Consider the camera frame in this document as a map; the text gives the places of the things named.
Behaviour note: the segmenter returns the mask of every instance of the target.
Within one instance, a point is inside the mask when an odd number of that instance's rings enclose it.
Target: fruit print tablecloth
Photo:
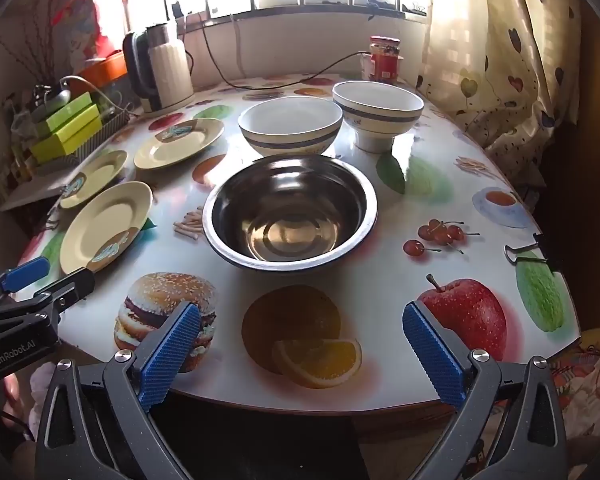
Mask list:
[[[239,83],[262,88],[298,78]],[[534,241],[534,220],[480,147],[430,103],[390,153],[359,150],[346,124],[324,153],[363,171],[378,196],[378,222],[351,254],[313,272],[272,276],[238,269],[213,252],[200,221],[205,199],[259,158],[237,125],[240,113],[281,95],[331,98],[340,80],[325,75],[256,91],[221,84],[175,113],[134,120],[116,134],[102,150],[129,152],[120,179],[151,186],[150,220],[96,275],[94,293],[63,314],[62,339],[108,360],[160,326],[176,299],[199,301],[205,322],[193,370],[176,378],[176,390],[256,409],[323,413],[437,398],[402,333],[404,305],[417,298],[470,346],[505,361],[549,357],[575,341],[578,323],[562,276],[544,263],[513,266],[504,256],[505,244]],[[133,154],[149,136],[200,117],[222,120],[222,137],[173,167],[135,170]],[[60,276],[59,248],[75,215],[50,212],[23,261],[44,254],[52,273],[18,298]]]

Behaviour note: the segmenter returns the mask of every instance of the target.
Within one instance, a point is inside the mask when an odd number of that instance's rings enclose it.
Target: black mat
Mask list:
[[[274,415],[177,394],[151,415],[194,480],[368,480],[349,417]]]

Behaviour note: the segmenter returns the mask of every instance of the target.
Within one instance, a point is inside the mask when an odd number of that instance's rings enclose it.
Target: screw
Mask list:
[[[71,368],[71,359],[60,359],[56,365],[58,370],[67,370]]]
[[[538,368],[546,368],[546,359],[544,359],[543,357],[535,355],[532,361],[534,365]]]
[[[119,363],[124,363],[131,359],[133,352],[131,350],[119,350],[116,352],[115,360]]]
[[[485,363],[489,360],[489,353],[486,350],[478,348],[471,352],[471,357],[480,363]]]

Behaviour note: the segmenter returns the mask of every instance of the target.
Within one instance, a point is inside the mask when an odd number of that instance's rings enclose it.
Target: heart pattern curtain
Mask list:
[[[579,0],[432,0],[416,89],[514,184],[542,186],[542,151],[575,122]]]

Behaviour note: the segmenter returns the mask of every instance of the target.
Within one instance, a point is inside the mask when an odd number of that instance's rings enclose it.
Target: blue textured pad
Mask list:
[[[140,372],[138,400],[145,412],[164,400],[199,331],[200,311],[191,303]]]
[[[4,292],[18,292],[40,278],[44,278],[48,275],[50,268],[49,260],[44,256],[39,256],[10,270],[2,280],[2,290]]]
[[[411,303],[402,313],[402,330],[440,400],[459,409],[466,399],[462,368],[446,349],[442,339]]]

